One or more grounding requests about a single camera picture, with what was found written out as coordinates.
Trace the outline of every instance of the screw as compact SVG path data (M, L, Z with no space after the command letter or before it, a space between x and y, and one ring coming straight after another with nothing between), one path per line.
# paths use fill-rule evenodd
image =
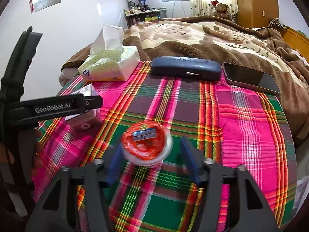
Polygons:
M247 170L245 165L238 165L237 168L238 168L239 171L246 171Z
M94 159L93 162L96 165L100 165L100 164L103 164L104 161L103 161L103 159Z
M61 172L67 172L69 169L66 166L61 166L60 167Z
M203 162L205 163L205 164L214 164L215 163L215 161L213 160L213 159L211 159L211 158L205 158L204 160L203 160Z

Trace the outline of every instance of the tissue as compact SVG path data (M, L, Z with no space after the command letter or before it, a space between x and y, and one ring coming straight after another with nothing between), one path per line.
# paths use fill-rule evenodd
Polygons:
M87 81L127 81L140 57L136 46L123 46L123 29L107 24L78 68Z

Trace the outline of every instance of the small box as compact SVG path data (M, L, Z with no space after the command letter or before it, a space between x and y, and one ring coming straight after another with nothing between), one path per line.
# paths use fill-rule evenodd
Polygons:
M84 97L98 95L92 84L86 85L71 94L83 94ZM65 121L75 131L87 130L102 123L100 108L89 110L80 114L66 116Z

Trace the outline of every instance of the teddy bear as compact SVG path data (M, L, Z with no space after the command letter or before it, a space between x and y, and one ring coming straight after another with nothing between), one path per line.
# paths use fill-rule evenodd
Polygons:
M212 4L216 8L216 12L213 14L213 16L231 20L228 5L219 3L218 1L213 1Z

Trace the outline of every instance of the round plastic container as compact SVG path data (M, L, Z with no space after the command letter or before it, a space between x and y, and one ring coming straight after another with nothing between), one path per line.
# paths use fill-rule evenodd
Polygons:
M159 164L161 161L166 159L168 155L170 154L172 147L173 147L173 139L171 135L169 134L169 130L163 127L162 129L164 131L164 146L162 151L153 159L141 159L138 156L134 155L133 153L130 153L126 148L126 144L122 144L122 152L124 157L130 162L138 166L146 166L149 168L155 167L157 164Z

